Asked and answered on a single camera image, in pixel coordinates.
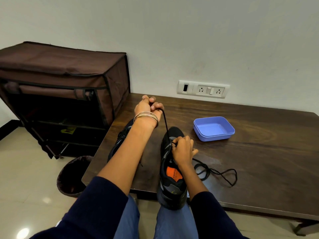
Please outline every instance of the brown fabric shoe rack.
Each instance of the brown fabric shoe rack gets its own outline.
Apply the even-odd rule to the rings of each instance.
[[[0,96],[50,158],[94,156],[129,92],[126,53],[0,50]]]

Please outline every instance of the shoe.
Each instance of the shoe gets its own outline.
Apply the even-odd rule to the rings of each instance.
[[[131,130],[131,127],[133,125],[134,120],[130,120],[128,124],[124,127],[124,129],[118,134],[117,141],[115,145],[113,146],[112,150],[108,154],[107,162],[113,157],[113,155],[116,153],[116,151],[119,149],[119,147],[122,145],[123,141],[125,140],[127,134]]]
[[[181,209],[187,199],[185,180],[179,170],[172,154],[172,141],[177,137],[184,137],[183,132],[177,127],[171,127],[163,137],[160,152],[160,181],[157,189],[158,202],[167,209]]]

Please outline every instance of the tiled floor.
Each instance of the tiled floor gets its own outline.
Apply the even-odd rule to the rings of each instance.
[[[29,238],[56,225],[75,200],[56,188],[60,170],[71,159],[49,159],[22,127],[0,141],[0,238],[16,239],[24,228],[29,229]],[[139,200],[138,207],[140,238],[153,238],[160,206],[154,201]],[[300,238],[292,233],[289,221],[236,213],[229,216],[251,239]],[[319,239],[319,234],[306,238]]]

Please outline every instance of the shoe insole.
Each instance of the shoe insole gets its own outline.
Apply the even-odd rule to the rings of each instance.
[[[171,168],[171,167],[167,167],[166,169],[166,175],[173,178],[173,180],[175,180],[176,182],[179,180],[179,179],[182,179],[183,176],[181,175],[180,172],[178,172],[177,169],[174,169],[174,168]]]

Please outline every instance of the person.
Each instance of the person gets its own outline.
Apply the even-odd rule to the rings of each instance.
[[[152,112],[160,121],[163,104],[144,95],[135,114]],[[111,160],[90,182],[56,227],[32,238],[125,238],[138,239],[139,211],[129,195],[143,150],[157,121],[139,117]],[[169,210],[163,206],[157,215],[156,239],[178,238],[245,238],[228,217],[212,193],[208,191],[192,166],[198,150],[189,136],[173,141],[173,158],[186,181],[190,207]]]

